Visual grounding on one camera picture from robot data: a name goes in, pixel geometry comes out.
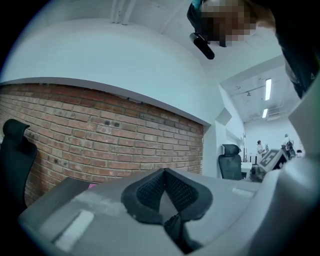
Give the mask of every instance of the person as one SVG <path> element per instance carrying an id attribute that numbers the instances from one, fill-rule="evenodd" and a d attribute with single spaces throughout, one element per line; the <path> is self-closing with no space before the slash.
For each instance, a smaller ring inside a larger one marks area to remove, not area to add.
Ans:
<path id="1" fill-rule="evenodd" d="M 207 41 L 238 41 L 257 26 L 275 32 L 285 69 L 300 98 L 320 69 L 320 40 L 316 2 L 289 0 L 192 0 L 188 13 L 196 32 Z"/>
<path id="2" fill-rule="evenodd" d="M 261 140 L 257 141 L 258 147 L 256 149 L 256 152 L 258 153 L 257 155 L 257 159 L 256 162 L 260 163 L 261 159 L 265 156 L 266 154 L 266 150 L 264 149 L 264 147 L 262 146 L 262 142 Z"/>
<path id="3" fill-rule="evenodd" d="M 296 156 L 296 152 L 294 149 L 295 142 L 289 138 L 289 135 L 287 133 L 284 135 L 284 138 L 285 139 L 283 142 L 283 146 L 284 146 L 286 155 L 287 155 L 288 159 L 290 160 Z"/>

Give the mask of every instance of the mesh backrest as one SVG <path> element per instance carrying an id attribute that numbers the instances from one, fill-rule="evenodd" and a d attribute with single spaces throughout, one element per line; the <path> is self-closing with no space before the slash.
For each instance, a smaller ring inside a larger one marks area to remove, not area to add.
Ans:
<path id="1" fill-rule="evenodd" d="M 178 212 L 186 209 L 198 198 L 198 192 L 193 187 L 165 172 L 165 191 Z"/>
<path id="2" fill-rule="evenodd" d="M 218 161 L 223 179 L 236 181 L 242 180 L 240 155 L 219 155 Z"/>
<path id="3" fill-rule="evenodd" d="M 160 207 L 160 200 L 165 191 L 165 176 L 163 173 L 156 176 L 152 180 L 143 184 L 137 190 L 136 197 L 141 204 L 158 212 Z"/>

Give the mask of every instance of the black office chair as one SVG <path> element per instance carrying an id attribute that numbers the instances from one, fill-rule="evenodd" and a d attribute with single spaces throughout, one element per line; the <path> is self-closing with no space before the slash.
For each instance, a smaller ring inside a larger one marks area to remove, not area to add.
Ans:
<path id="1" fill-rule="evenodd" d="M 224 154 L 219 155 L 218 162 L 223 179 L 227 180 L 242 180 L 241 173 L 241 149 L 237 145 L 222 144 Z"/>
<path id="2" fill-rule="evenodd" d="M 30 127 L 15 119 L 3 125 L 4 138 L 0 148 L 0 175 L 5 201 L 13 215 L 18 216 L 26 208 L 25 187 L 30 169 L 37 155 L 37 146 L 24 137 Z"/>

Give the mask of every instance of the ceiling beam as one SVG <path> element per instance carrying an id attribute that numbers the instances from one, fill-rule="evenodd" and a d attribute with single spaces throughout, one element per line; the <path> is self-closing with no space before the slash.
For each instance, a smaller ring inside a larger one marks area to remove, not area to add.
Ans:
<path id="1" fill-rule="evenodd" d="M 117 0 L 113 0 L 111 7 L 110 23 L 115 23 L 115 12 L 116 12 Z"/>
<path id="2" fill-rule="evenodd" d="M 128 25 L 129 18 L 131 16 L 131 13 L 132 13 L 134 7 L 135 7 L 136 2 L 137 2 L 137 0 L 130 0 L 129 5 L 128 5 L 128 7 L 125 11 L 125 14 L 124 14 L 122 25 Z"/>
<path id="3" fill-rule="evenodd" d="M 114 20 L 115 23 L 119 23 L 119 17 L 121 16 L 122 10 L 124 8 L 125 1 L 126 0 L 120 0 L 120 2 L 119 2 L 117 14 L 115 15 L 115 20 Z"/>
<path id="4" fill-rule="evenodd" d="M 187 2 L 189 3 L 190 0 L 184 0 L 182 1 L 174 10 L 173 12 L 170 14 L 170 16 L 168 17 L 168 19 L 165 21 L 165 23 L 163 24 L 163 26 L 161 27 L 161 29 L 159 30 L 159 33 L 162 34 L 165 29 L 167 28 L 167 26 L 172 22 L 172 20 L 175 18 L 175 16 L 178 14 L 178 12 L 187 4 Z"/>

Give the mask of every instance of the red brick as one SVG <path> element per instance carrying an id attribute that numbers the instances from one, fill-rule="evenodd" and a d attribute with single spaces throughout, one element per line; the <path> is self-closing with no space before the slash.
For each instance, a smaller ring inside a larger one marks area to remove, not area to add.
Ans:
<path id="1" fill-rule="evenodd" d="M 189 161 L 188 156 L 180 156 L 180 157 L 173 157 L 172 158 L 172 162 L 185 162 L 185 161 Z"/>
<path id="2" fill-rule="evenodd" d="M 41 158 L 41 159 L 44 159 L 44 160 L 49 159 L 49 155 L 48 155 L 47 153 L 45 153 L 45 152 L 42 152 L 42 151 L 38 151 L 37 156 L 38 156 L 39 158 Z"/>
<path id="3" fill-rule="evenodd" d="M 143 149 L 142 154 L 146 155 L 146 156 L 154 156 L 156 154 L 156 150 L 155 149 Z"/>
<path id="4" fill-rule="evenodd" d="M 62 117 L 58 117 L 58 116 L 54 116 L 54 115 L 51 115 L 51 114 L 43 114 L 42 116 L 43 116 L 43 118 L 45 120 L 47 120 L 49 122 L 52 122 L 52 123 L 59 124 L 59 125 L 67 126 L 68 123 L 69 123 L 68 119 L 65 119 L 65 118 L 62 118 Z"/>
<path id="5" fill-rule="evenodd" d="M 187 141 L 186 140 L 179 140 L 179 145 L 186 146 L 187 145 Z"/>
<path id="6" fill-rule="evenodd" d="M 198 152 L 192 152 L 192 151 L 190 151 L 190 152 L 186 152 L 185 155 L 186 155 L 186 156 L 198 156 L 199 153 L 198 153 Z"/>
<path id="7" fill-rule="evenodd" d="M 184 124 L 182 124 L 182 123 L 175 123 L 174 124 L 174 126 L 176 127 L 176 128 L 179 128 L 179 129 L 182 129 L 182 130 L 186 130 L 186 131 L 190 131 L 190 127 L 189 126 L 186 126 L 186 125 L 184 125 Z"/>
<path id="8" fill-rule="evenodd" d="M 50 172 L 49 172 L 49 175 L 50 175 L 51 177 L 59 180 L 59 181 L 63 181 L 63 180 L 66 178 L 66 176 L 64 176 L 64 175 L 62 175 L 62 174 L 60 174 L 60 173 L 54 172 L 54 171 L 50 171 Z"/>
<path id="9" fill-rule="evenodd" d="M 65 127 L 65 126 L 62 126 L 62 125 L 58 125 L 58 124 L 55 124 L 55 123 L 53 123 L 51 125 L 51 130 L 56 131 L 58 133 L 67 134 L 67 135 L 71 135 L 71 133 L 72 133 L 72 129 L 71 128 L 68 128 L 68 127 Z"/>
<path id="10" fill-rule="evenodd" d="M 88 132 L 86 135 L 86 138 L 91 141 L 111 143 L 111 144 L 117 144 L 118 140 L 119 140 L 119 138 L 117 138 L 117 137 L 103 135 L 103 134 L 97 134 L 97 133 L 92 133 L 92 132 Z"/>
<path id="11" fill-rule="evenodd" d="M 122 123 L 121 127 L 123 130 L 135 132 L 137 130 L 137 126 L 127 123 Z"/>
<path id="12" fill-rule="evenodd" d="M 67 96 L 61 96 L 59 100 L 64 103 L 70 103 L 74 105 L 79 105 L 81 101 L 80 98 L 67 97 Z"/>
<path id="13" fill-rule="evenodd" d="M 63 157 L 63 159 L 66 159 L 66 160 L 69 160 L 69 161 L 72 161 L 72 162 L 77 162 L 77 163 L 80 163 L 80 164 L 85 164 L 85 165 L 89 165 L 90 161 L 91 161 L 89 158 L 82 157 L 82 156 L 79 156 L 79 155 L 69 154 L 69 153 L 66 153 L 66 152 L 62 153 L 62 157 Z"/>
<path id="14" fill-rule="evenodd" d="M 192 142 L 192 141 L 187 141 L 186 144 L 188 146 L 193 146 L 193 147 L 202 147 L 202 143 L 199 143 L 199 142 Z"/>
<path id="15" fill-rule="evenodd" d="M 93 108 L 95 106 L 96 102 L 93 100 L 88 99 L 81 99 L 80 105 L 83 107 L 91 107 Z"/>
<path id="16" fill-rule="evenodd" d="M 176 163 L 176 167 L 177 168 L 181 168 L 181 167 L 184 167 L 185 166 L 185 163 L 184 162 L 177 162 Z"/>
<path id="17" fill-rule="evenodd" d="M 66 139 L 66 136 L 59 133 L 55 133 L 53 138 L 57 141 L 64 142 Z"/>
<path id="18" fill-rule="evenodd" d="M 125 137 L 125 138 L 129 138 L 129 139 L 136 139 L 136 140 L 143 140 L 144 139 L 142 134 L 139 134 L 136 132 L 131 132 L 131 131 L 125 131 L 125 130 L 113 129 L 112 135 L 118 136 L 118 137 Z"/>
<path id="19" fill-rule="evenodd" d="M 103 102 L 105 100 L 105 97 L 103 95 L 100 95 L 97 91 L 93 93 L 84 91 L 80 97 L 88 100 L 97 101 L 97 102 Z"/>
<path id="20" fill-rule="evenodd" d="M 162 130 L 162 131 L 176 133 L 176 134 L 179 132 L 179 129 L 174 128 L 174 127 L 170 127 L 170 126 L 167 126 L 167 125 L 163 125 L 163 124 L 159 124 L 159 129 Z"/>
<path id="21" fill-rule="evenodd" d="M 184 140 L 184 141 L 189 141 L 190 137 L 185 136 L 185 135 L 180 135 L 180 134 L 174 134 L 174 138 L 178 140 Z"/>
<path id="22" fill-rule="evenodd" d="M 164 150 L 173 150 L 174 149 L 174 145 L 170 145 L 170 144 L 163 144 L 162 148 Z"/>
<path id="23" fill-rule="evenodd" d="M 75 114 L 75 118 L 74 119 L 80 120 L 80 121 L 83 121 L 83 122 L 88 122 L 89 118 L 90 118 L 90 116 L 88 114 L 77 113 L 77 114 Z"/>
<path id="24" fill-rule="evenodd" d="M 161 157 L 161 162 L 163 162 L 163 163 L 170 163 L 170 162 L 172 162 L 172 157 L 170 157 L 170 156 L 163 156 L 163 157 Z"/>
<path id="25" fill-rule="evenodd" d="M 107 162 L 103 160 L 91 160 L 91 165 L 95 167 L 107 167 Z"/>
<path id="26" fill-rule="evenodd" d="M 78 138 L 84 139 L 86 137 L 86 132 L 83 130 L 75 130 L 73 129 L 72 135 Z"/>
<path id="27" fill-rule="evenodd" d="M 88 131 L 95 131 L 97 129 L 96 124 L 91 124 L 87 122 L 80 122 L 80 121 L 75 121 L 75 120 L 70 120 L 69 121 L 69 126 L 82 129 L 82 130 L 88 130 Z"/>
<path id="28" fill-rule="evenodd" d="M 74 112 L 82 113 L 82 114 L 88 114 L 90 116 L 99 116 L 100 111 L 90 108 L 90 107 L 84 107 L 84 106 L 74 106 L 73 107 Z"/>
<path id="29" fill-rule="evenodd" d="M 182 134 L 182 135 L 187 135 L 188 132 L 186 130 L 179 130 L 179 133 Z"/>
<path id="30" fill-rule="evenodd" d="M 51 154 L 51 152 L 52 152 L 52 148 L 51 147 L 48 147 L 48 146 L 46 146 L 46 145 L 44 145 L 42 143 L 39 143 L 39 142 L 36 141 L 35 145 L 37 146 L 37 148 L 39 150 L 42 150 L 42 151 L 47 152 L 49 154 Z"/>
<path id="31" fill-rule="evenodd" d="M 157 156 L 165 156 L 165 157 L 177 157 L 178 152 L 176 151 L 167 151 L 167 150 L 157 150 L 156 151 Z"/>
<path id="32" fill-rule="evenodd" d="M 124 123 L 130 123 L 130 124 L 139 125 L 139 126 L 145 126 L 146 125 L 146 121 L 138 119 L 138 118 L 126 116 L 126 115 L 117 115 L 116 119 L 118 121 L 121 121 L 121 122 L 124 122 Z"/>
<path id="33" fill-rule="evenodd" d="M 155 169 L 158 169 L 158 168 L 176 168 L 177 167 L 177 164 L 174 162 L 174 163 L 156 163 L 154 164 L 154 168 Z"/>
<path id="34" fill-rule="evenodd" d="M 108 181 L 108 178 L 104 176 L 92 176 L 92 181 L 97 183 L 105 183 Z"/>
<path id="35" fill-rule="evenodd" d="M 161 157 L 158 156 L 140 156 L 134 155 L 133 162 L 140 162 L 140 163 L 159 163 L 161 162 Z"/>
<path id="36" fill-rule="evenodd" d="M 191 137 L 202 138 L 202 136 L 200 134 L 196 134 L 196 133 L 191 132 L 191 131 L 188 131 L 187 134 L 188 134 L 188 136 L 191 136 Z"/>
<path id="37" fill-rule="evenodd" d="M 62 108 L 63 110 L 71 111 L 71 110 L 73 109 L 73 107 L 74 107 L 74 105 L 72 105 L 72 104 L 64 103 L 61 108 Z"/>
<path id="38" fill-rule="evenodd" d="M 43 144 L 48 144 L 48 137 L 44 137 L 44 136 L 39 136 L 38 137 L 38 141 L 43 143 Z"/>
<path id="39" fill-rule="evenodd" d="M 164 132 L 163 132 L 163 136 L 164 136 L 164 137 L 167 137 L 167 138 L 173 138 L 174 135 L 176 135 L 176 134 L 173 134 L 173 133 L 170 132 L 170 131 L 164 131 Z"/>
<path id="40" fill-rule="evenodd" d="M 106 119 L 100 118 L 100 117 L 96 117 L 96 116 L 92 116 L 90 119 L 90 122 L 93 124 L 98 124 L 98 125 L 106 125 Z"/>
<path id="41" fill-rule="evenodd" d="M 173 145 L 173 150 L 189 151 L 189 146 Z"/>
<path id="42" fill-rule="evenodd" d="M 84 167 L 83 165 L 75 163 L 75 162 L 69 163 L 69 169 L 71 169 L 71 170 L 82 172 L 83 167 Z"/>
<path id="43" fill-rule="evenodd" d="M 60 149 L 57 148 L 53 148 L 52 149 L 52 155 L 58 157 L 58 158 L 62 158 L 62 151 Z"/>
<path id="44" fill-rule="evenodd" d="M 164 132 L 162 130 L 150 129 L 150 128 L 145 128 L 140 126 L 137 127 L 137 130 L 139 133 L 143 133 L 143 134 L 151 134 L 156 136 L 164 135 Z"/>
<path id="45" fill-rule="evenodd" d="M 75 172 L 73 170 L 63 169 L 62 173 L 68 177 L 74 177 Z"/>
<path id="46" fill-rule="evenodd" d="M 135 141 L 131 139 L 120 138 L 118 145 L 133 147 L 135 145 Z"/>
<path id="47" fill-rule="evenodd" d="M 132 155 L 118 154 L 117 155 L 117 161 L 120 161 L 120 162 L 132 162 Z"/>
<path id="48" fill-rule="evenodd" d="M 114 112 L 118 114 L 123 114 L 125 112 L 125 109 L 123 107 L 112 106 L 102 102 L 97 102 L 94 107 L 99 110 L 105 110 L 108 112 Z"/>
<path id="49" fill-rule="evenodd" d="M 74 172 L 74 177 L 80 180 L 84 181 L 91 181 L 92 180 L 92 175 L 89 174 L 84 174 L 80 172 Z"/>
<path id="50" fill-rule="evenodd" d="M 92 151 L 92 150 L 86 150 L 85 149 L 83 154 L 86 157 L 90 157 L 90 158 L 116 160 L 116 154 L 113 154 L 113 153 L 106 153 L 106 152 Z"/>
<path id="51" fill-rule="evenodd" d="M 145 142 L 145 141 L 135 141 L 134 146 L 137 148 L 148 148 L 148 149 L 162 149 L 162 144 L 153 143 L 153 142 Z"/>
<path id="52" fill-rule="evenodd" d="M 55 140 L 52 140 L 52 139 L 48 140 L 48 145 L 51 146 L 51 147 L 54 147 L 56 149 L 63 150 L 63 151 L 68 151 L 69 150 L 69 145 L 61 143 L 61 142 L 58 142 L 58 141 L 55 141 Z"/>
<path id="53" fill-rule="evenodd" d="M 201 151 L 202 149 L 200 147 L 191 146 L 190 151 Z"/>
<path id="54" fill-rule="evenodd" d="M 152 170 L 155 168 L 154 163 L 141 163 L 141 170 Z"/>
<path id="55" fill-rule="evenodd" d="M 56 109 L 60 109 L 62 107 L 61 102 L 52 101 L 52 100 L 47 100 L 45 105 L 48 107 L 56 108 Z"/>
<path id="56" fill-rule="evenodd" d="M 178 140 L 174 138 L 158 137 L 159 143 L 178 144 Z"/>
<path id="57" fill-rule="evenodd" d="M 75 145 L 75 146 L 85 147 L 85 148 L 89 148 L 89 149 L 92 148 L 91 141 L 87 141 L 87 140 L 80 139 L 80 138 L 74 138 L 74 137 L 67 136 L 65 138 L 64 142 L 71 144 L 71 145 Z"/>
<path id="58" fill-rule="evenodd" d="M 109 151 L 109 144 L 95 142 L 93 143 L 93 149 L 100 151 Z"/>
<path id="59" fill-rule="evenodd" d="M 157 142 L 158 137 L 154 135 L 144 135 L 144 140 L 149 142 Z"/>
<path id="60" fill-rule="evenodd" d="M 159 129 L 159 124 L 156 122 L 146 121 L 145 126 L 149 128 Z"/>
<path id="61" fill-rule="evenodd" d="M 51 123 L 46 122 L 46 121 L 42 121 L 42 122 L 41 122 L 41 126 L 42 126 L 43 128 L 45 128 L 45 129 L 50 129 Z"/>
<path id="62" fill-rule="evenodd" d="M 115 120 L 116 114 L 108 111 L 101 111 L 101 117 L 106 119 Z"/>
<path id="63" fill-rule="evenodd" d="M 83 150 L 82 147 L 70 146 L 69 152 L 72 153 L 72 154 L 76 154 L 76 155 L 82 155 L 84 150 Z"/>
<path id="64" fill-rule="evenodd" d="M 139 170 L 140 163 L 109 162 L 108 167 L 112 169 Z"/>
<path id="65" fill-rule="evenodd" d="M 131 155 L 141 155 L 142 154 L 141 148 L 133 148 L 133 147 L 126 147 L 126 146 L 110 145 L 109 150 L 111 152 L 121 153 L 121 154 L 131 154 Z"/>
<path id="66" fill-rule="evenodd" d="M 101 125 L 98 125 L 98 127 L 96 128 L 96 131 L 98 133 L 102 133 L 102 134 L 111 134 L 112 130 L 110 127 L 105 127 L 105 126 L 101 126 Z"/>

